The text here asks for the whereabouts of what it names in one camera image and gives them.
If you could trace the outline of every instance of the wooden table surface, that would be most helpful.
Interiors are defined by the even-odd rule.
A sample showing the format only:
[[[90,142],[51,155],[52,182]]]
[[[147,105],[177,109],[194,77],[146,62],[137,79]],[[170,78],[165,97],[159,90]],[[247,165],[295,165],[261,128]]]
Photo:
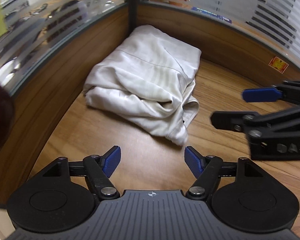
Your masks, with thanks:
[[[247,104],[241,92],[256,85],[210,62],[201,61],[196,75],[194,97],[199,100],[198,115],[188,127],[189,141],[203,155],[213,154],[224,161],[235,162],[249,156],[244,134],[216,130],[210,124],[213,111],[257,111],[261,114],[289,107],[284,102]],[[109,112],[87,108],[83,95],[74,101],[42,150],[31,175],[59,156],[69,161],[82,160],[87,155],[103,155],[113,145],[121,147],[121,162],[111,181],[124,189],[182,189],[195,181],[184,162],[184,147],[165,138],[155,138],[136,125]],[[300,202],[300,161],[257,162],[263,169],[288,187]],[[85,185],[83,178],[74,182]],[[221,186],[234,181],[222,179]],[[300,237],[300,212],[293,226]]]

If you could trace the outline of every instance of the gray plastic base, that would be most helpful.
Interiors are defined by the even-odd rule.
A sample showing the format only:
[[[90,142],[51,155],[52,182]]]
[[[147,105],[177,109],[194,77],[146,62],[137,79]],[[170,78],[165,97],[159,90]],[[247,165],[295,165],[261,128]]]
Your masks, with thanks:
[[[102,201],[81,225],[54,234],[18,228],[8,240],[298,240],[290,230],[254,235],[233,229],[213,216],[203,201],[189,200],[180,190],[127,190]]]

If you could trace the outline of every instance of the white cloth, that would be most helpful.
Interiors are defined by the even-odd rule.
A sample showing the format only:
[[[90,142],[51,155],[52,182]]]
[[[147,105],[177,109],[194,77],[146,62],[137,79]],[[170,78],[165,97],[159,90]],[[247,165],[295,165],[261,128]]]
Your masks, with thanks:
[[[201,51],[144,25],[87,77],[87,105],[111,111],[177,145],[199,110],[192,96]]]

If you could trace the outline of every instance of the blue gripper pad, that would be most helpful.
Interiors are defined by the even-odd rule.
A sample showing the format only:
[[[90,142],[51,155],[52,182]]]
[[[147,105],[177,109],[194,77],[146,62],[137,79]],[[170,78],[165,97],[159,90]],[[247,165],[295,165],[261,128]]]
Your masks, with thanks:
[[[105,160],[102,171],[110,178],[114,170],[120,163],[121,160],[121,149],[119,146],[113,146],[108,152],[103,155]]]
[[[276,88],[246,89],[242,92],[242,98],[247,103],[250,102],[275,102],[282,98],[282,92]]]
[[[200,174],[203,172],[201,167],[200,159],[196,156],[195,153],[189,147],[185,148],[185,162],[191,170],[195,178],[199,178]]]

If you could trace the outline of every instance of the wooden panel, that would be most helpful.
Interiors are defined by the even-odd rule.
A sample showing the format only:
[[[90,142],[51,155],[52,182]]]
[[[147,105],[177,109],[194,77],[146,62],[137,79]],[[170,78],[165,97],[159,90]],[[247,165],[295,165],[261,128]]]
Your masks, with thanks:
[[[15,122],[0,150],[0,203],[27,180],[50,134],[82,91],[91,68],[127,35],[124,7],[72,40],[19,93]]]
[[[191,44],[202,51],[202,58],[260,85],[269,86],[284,79],[300,80],[300,69],[291,62],[281,74],[268,66],[274,56],[279,56],[278,53],[217,21],[145,4],[139,5],[137,17],[138,25],[150,24]]]
[[[289,107],[284,102],[247,104],[242,101],[242,90],[255,86],[242,76],[202,60],[194,89],[200,109],[188,128],[187,145],[192,145],[202,154],[220,156],[225,161],[235,162],[240,156],[249,156],[244,134],[216,130],[209,117],[216,110],[266,114]],[[115,114],[88,108],[82,94],[50,136],[32,174],[59,156],[79,161],[88,155],[102,155],[113,145],[122,149],[121,163],[111,177],[121,193],[124,189],[186,191],[195,180],[184,162],[183,147],[165,138],[152,137]],[[292,190],[300,201],[300,161],[257,163]],[[85,186],[83,178],[74,178],[73,181]],[[231,181],[233,178],[222,179],[221,185]],[[293,230],[300,236],[300,213]]]

